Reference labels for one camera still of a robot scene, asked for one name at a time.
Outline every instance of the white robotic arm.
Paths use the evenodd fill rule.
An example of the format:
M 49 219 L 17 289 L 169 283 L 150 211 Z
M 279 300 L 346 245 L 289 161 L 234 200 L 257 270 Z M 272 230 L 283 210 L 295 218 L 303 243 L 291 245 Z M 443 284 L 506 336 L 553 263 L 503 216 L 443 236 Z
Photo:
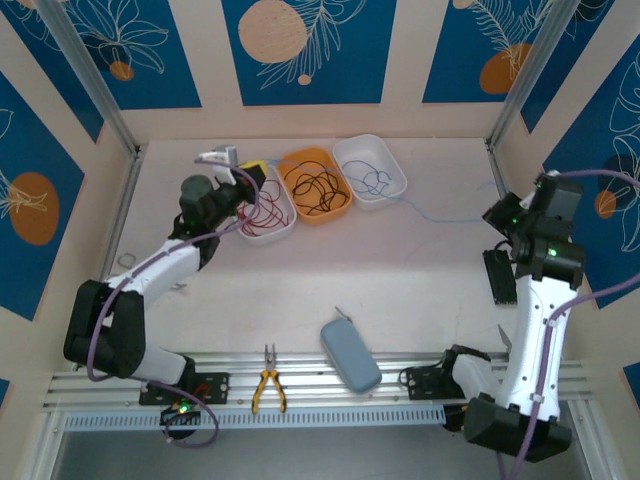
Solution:
M 571 441 L 571 431 L 557 424 L 558 374 L 570 310 L 558 320 L 550 318 L 578 295 L 585 259 L 584 249 L 569 240 L 582 187 L 553 173 L 541 175 L 536 186 L 525 200 L 508 194 L 483 217 L 509 239 L 516 264 L 518 316 L 505 378 L 498 383 L 489 362 L 469 354 L 459 354 L 451 371 L 470 400 L 464 421 L 469 442 L 516 455 L 528 419 L 535 414 L 529 461 L 564 451 Z M 544 358 L 548 368 L 540 379 Z
M 235 153 L 232 147 L 221 149 L 227 154 L 229 151 Z M 214 155 L 218 161 L 221 155 L 225 156 L 218 151 L 221 149 L 202 156 Z M 217 188 L 204 175 L 194 175 L 183 182 L 181 214 L 174 219 L 169 239 L 156 253 L 106 282 L 89 280 L 80 286 L 64 345 L 68 360 L 86 365 L 92 345 L 95 345 L 92 358 L 98 370 L 119 378 L 180 385 L 183 390 L 192 391 L 193 360 L 146 341 L 145 311 L 173 285 L 203 268 L 220 243 L 218 236 L 212 233 L 236 215 L 242 202 L 256 201 L 254 187 L 243 176 L 251 178 L 261 188 L 266 178 L 266 165 L 263 162 L 245 164 L 242 166 L 244 174 L 239 175 L 225 166 L 232 165 L 234 158 L 222 162 L 214 170 L 219 182 Z M 226 181 L 228 176 L 234 175 L 238 176 L 233 182 Z M 109 297 L 114 299 L 106 312 L 112 317 L 111 325 L 103 326 L 96 338 L 94 331 L 98 319 L 104 318 L 101 312 Z

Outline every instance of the black wire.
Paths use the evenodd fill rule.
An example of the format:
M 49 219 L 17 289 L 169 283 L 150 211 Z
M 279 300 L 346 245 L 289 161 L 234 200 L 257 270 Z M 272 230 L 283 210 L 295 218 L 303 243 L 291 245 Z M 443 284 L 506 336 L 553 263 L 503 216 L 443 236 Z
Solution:
M 309 170 L 308 168 L 304 168 L 304 166 L 309 164 L 314 165 L 314 168 L 318 171 L 317 174 L 312 175 L 310 173 L 307 173 Z M 298 177 L 296 178 L 296 183 L 291 189 L 291 194 L 293 196 L 293 201 L 298 207 L 308 209 L 307 215 L 327 213 L 344 206 L 349 201 L 350 194 L 339 188 L 340 179 L 338 178 L 338 176 L 334 175 L 333 173 L 329 173 L 327 167 L 325 167 L 320 162 L 316 162 L 313 160 L 302 162 L 289 170 L 284 176 L 284 180 L 286 181 L 289 175 L 291 175 L 298 169 L 302 169 L 305 173 L 298 175 Z M 312 190 L 315 190 L 318 193 L 317 204 L 303 204 L 300 203 L 300 199 L 296 201 L 296 197 L 307 195 L 308 193 L 312 192 Z M 335 206 L 334 200 L 336 200 L 337 197 L 342 197 L 342 203 L 338 206 Z

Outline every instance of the pliers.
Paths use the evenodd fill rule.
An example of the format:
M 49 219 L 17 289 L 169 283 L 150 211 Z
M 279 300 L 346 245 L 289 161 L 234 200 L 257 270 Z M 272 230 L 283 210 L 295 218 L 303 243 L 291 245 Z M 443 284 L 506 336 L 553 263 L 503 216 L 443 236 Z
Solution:
M 282 385 L 280 385 L 280 374 L 276 370 L 276 346 L 272 345 L 272 351 L 269 353 L 269 347 L 267 345 L 264 346 L 264 370 L 260 375 L 260 384 L 256 389 L 256 393 L 253 394 L 253 401 L 251 402 L 251 411 L 253 414 L 257 414 L 259 410 L 260 396 L 264 391 L 264 387 L 267 386 L 267 381 L 269 377 L 273 380 L 274 385 L 276 386 L 276 390 L 278 390 L 278 395 L 280 395 L 280 412 L 284 413 L 287 411 L 287 397 L 284 394 L 284 390 L 282 389 Z

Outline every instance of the black mounting bracket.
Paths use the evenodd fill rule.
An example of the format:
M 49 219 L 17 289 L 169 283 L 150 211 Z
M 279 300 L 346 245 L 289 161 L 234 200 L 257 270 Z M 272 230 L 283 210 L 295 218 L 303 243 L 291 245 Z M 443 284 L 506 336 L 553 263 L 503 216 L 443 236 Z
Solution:
M 190 393 L 207 405 L 226 405 L 229 377 L 228 373 L 196 373 L 193 376 L 194 390 Z M 146 392 L 140 392 L 138 403 L 145 406 L 164 406 L 173 405 L 181 399 L 179 395 L 148 385 Z

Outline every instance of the tangled cable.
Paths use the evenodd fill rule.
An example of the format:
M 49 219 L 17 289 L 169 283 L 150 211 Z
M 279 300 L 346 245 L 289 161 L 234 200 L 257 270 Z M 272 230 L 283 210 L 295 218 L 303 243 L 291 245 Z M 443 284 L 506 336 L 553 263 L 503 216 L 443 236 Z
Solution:
M 313 173 L 309 173 L 309 165 L 312 166 Z M 349 201 L 351 194 L 348 190 L 340 189 L 338 176 L 329 173 L 329 170 L 323 164 L 309 160 L 297 164 L 284 176 L 286 181 L 294 172 L 298 174 L 291 194 L 299 208 L 308 209 L 307 215 L 327 213 L 344 206 Z
M 347 167 L 349 165 L 364 165 L 368 169 L 368 171 L 364 175 L 360 175 L 361 178 L 358 178 L 358 175 L 356 175 L 355 173 L 352 175 L 347 172 Z M 364 186 L 363 190 L 357 190 L 352 186 L 351 188 L 353 188 L 353 191 L 356 193 L 382 195 L 384 189 L 387 188 L 391 183 L 391 175 L 389 175 L 388 172 L 385 172 L 384 170 L 378 170 L 376 167 L 368 162 L 365 162 L 364 160 L 349 160 L 348 162 L 345 162 L 344 165 L 342 165 L 342 170 L 344 171 L 346 177 L 353 180 L 354 182 L 362 183 L 362 185 Z
M 266 191 L 265 187 L 267 187 L 267 185 L 275 185 L 275 188 L 272 188 L 272 190 L 275 190 L 277 193 L 272 194 L 270 191 Z M 281 197 L 282 185 L 280 182 L 277 180 L 266 180 L 258 198 L 257 213 L 242 226 L 242 233 L 250 237 L 259 237 L 260 235 L 268 233 L 265 230 L 276 227 L 284 228 L 289 225 L 289 215 L 285 217 L 285 213 L 276 203 Z M 247 212 L 252 208 L 253 205 L 243 203 L 240 208 L 238 208 L 238 217 L 240 220 L 247 218 L 249 216 Z

